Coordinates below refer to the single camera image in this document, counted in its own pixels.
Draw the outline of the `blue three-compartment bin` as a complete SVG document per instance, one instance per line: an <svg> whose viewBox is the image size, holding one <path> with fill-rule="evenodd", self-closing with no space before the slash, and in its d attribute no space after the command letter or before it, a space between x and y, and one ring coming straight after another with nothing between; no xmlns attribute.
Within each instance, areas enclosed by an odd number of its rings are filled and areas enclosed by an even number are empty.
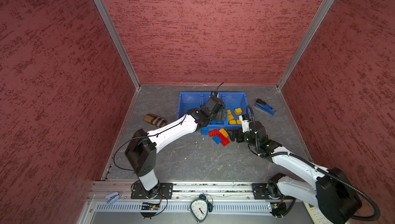
<svg viewBox="0 0 395 224"><path fill-rule="evenodd" d="M248 101L244 92L218 92L212 98L211 92L181 92L177 118L181 119L190 110L202 109L202 112L211 118L211 123L206 126L209 130L238 129L242 125L239 121L240 114L236 109L241 109L245 114Z"/></svg>

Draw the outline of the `yellow legos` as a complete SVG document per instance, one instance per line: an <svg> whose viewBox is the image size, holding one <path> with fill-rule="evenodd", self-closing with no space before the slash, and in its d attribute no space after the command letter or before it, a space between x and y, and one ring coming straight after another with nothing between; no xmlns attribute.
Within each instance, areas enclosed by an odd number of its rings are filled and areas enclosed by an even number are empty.
<svg viewBox="0 0 395 224"><path fill-rule="evenodd" d="M228 110L228 124L229 125L241 125L242 122L239 119L239 116L242 115L242 109L236 108L234 111Z"/></svg>

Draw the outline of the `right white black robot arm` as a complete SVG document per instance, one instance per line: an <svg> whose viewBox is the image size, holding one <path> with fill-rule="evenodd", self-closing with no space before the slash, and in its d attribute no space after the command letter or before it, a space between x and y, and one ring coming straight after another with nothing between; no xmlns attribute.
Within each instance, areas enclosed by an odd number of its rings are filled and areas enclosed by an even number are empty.
<svg viewBox="0 0 395 224"><path fill-rule="evenodd" d="M266 193L271 199L289 196L319 208L330 222L346 223L361 207L356 190L343 171L318 166L290 152L280 143L269 139L260 122L249 124L246 129L229 130L230 139L246 143L260 158L284 167L299 179L277 173L267 181Z"/></svg>

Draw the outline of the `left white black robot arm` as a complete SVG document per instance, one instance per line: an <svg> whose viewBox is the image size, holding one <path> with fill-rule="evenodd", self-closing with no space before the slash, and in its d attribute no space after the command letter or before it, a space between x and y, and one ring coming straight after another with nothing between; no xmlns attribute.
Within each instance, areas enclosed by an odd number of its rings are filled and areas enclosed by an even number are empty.
<svg viewBox="0 0 395 224"><path fill-rule="evenodd" d="M177 139L207 127L226 112L225 103L211 96L205 105L190 109L180 119L156 130L139 129L129 141L125 156L150 198L158 193L160 182L154 172L156 155Z"/></svg>

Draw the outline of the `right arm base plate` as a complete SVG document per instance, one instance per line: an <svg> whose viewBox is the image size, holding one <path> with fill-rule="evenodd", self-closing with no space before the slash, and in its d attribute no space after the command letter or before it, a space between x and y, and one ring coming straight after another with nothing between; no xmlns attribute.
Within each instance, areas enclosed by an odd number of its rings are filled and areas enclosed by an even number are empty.
<svg viewBox="0 0 395 224"><path fill-rule="evenodd" d="M255 200L265 200L271 202L292 201L292 197L270 197L267 190L267 183L252 183L252 193Z"/></svg>

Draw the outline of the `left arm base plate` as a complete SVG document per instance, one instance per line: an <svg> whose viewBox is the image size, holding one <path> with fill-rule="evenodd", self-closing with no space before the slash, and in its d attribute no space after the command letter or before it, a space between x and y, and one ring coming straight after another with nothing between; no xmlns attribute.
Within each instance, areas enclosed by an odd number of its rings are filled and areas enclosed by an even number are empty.
<svg viewBox="0 0 395 224"><path fill-rule="evenodd" d="M131 199L171 199L173 183L159 183L151 190L146 190L140 181L131 186Z"/></svg>

